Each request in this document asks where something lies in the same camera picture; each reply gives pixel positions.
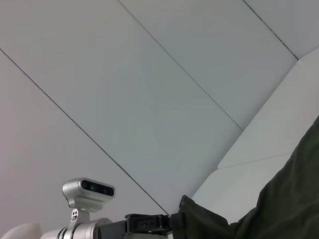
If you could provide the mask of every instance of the dark green fabric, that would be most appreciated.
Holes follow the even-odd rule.
[[[200,207],[184,196],[179,211],[186,229],[174,239],[319,238],[319,118],[282,170],[260,192],[256,208],[238,223]]]

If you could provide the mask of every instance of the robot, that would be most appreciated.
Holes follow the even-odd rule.
[[[125,220],[111,222],[107,218],[90,220],[115,197],[112,185],[88,178],[74,178],[62,187],[63,195],[73,208],[67,227],[42,235],[37,224],[24,224],[10,230],[2,239],[165,239],[173,230],[184,227],[183,214],[130,214]]]

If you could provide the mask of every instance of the ceiling seam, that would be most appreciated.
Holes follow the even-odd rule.
[[[299,58],[293,53],[293,51],[282,41],[282,39],[280,39],[280,37],[265,23],[265,21],[255,12],[255,10],[253,10],[253,8],[245,1],[243,0],[243,2],[247,5],[247,7],[249,7],[249,9],[264,23],[264,25],[275,35],[275,37],[278,38],[278,40],[280,40],[280,42],[284,45],[284,47],[286,47],[289,52],[297,59],[297,61],[299,61]]]
[[[31,80],[32,83],[35,84],[35,86],[42,92],[44,93],[44,95],[46,95],[86,136],[88,136],[90,138],[90,140],[92,140],[96,146],[98,146],[130,179],[132,179],[133,182],[135,182],[139,188],[146,193],[146,195],[148,195],[167,215],[170,216],[170,214],[119,164],[117,163],[113,157],[111,157],[70,115],[68,115],[67,112],[65,112],[61,106],[59,106],[57,104],[57,102],[55,102],[34,80],[31,79],[31,77],[29,77],[28,74],[26,74],[26,72],[24,70],[22,70],[16,63],[15,61],[13,61],[13,59],[11,57],[8,56],[8,54],[5,53],[5,51],[3,51],[0,48],[0,51],[29,79]]]
[[[217,106],[219,108],[221,108],[221,110],[242,130],[243,128],[241,126],[239,126],[239,124],[229,115],[229,113],[227,113],[226,110],[224,110],[220,104],[214,100],[214,98],[206,91],[204,90],[204,88],[202,88],[202,86],[185,70],[185,68],[183,68],[178,61],[159,43],[159,41],[156,40],[156,38],[146,29],[146,27],[144,27],[142,25],[142,23],[124,6],[123,3],[121,3],[120,0],[118,0],[118,2],[124,7],[124,9],[132,16],[132,18],[151,36],[151,38],[171,57],[171,59],[217,104]]]

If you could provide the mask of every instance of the green cloth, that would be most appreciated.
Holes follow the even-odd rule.
[[[186,229],[173,231],[174,239],[319,238],[319,118],[260,192],[257,206],[239,222],[229,225],[187,196],[179,212]]]

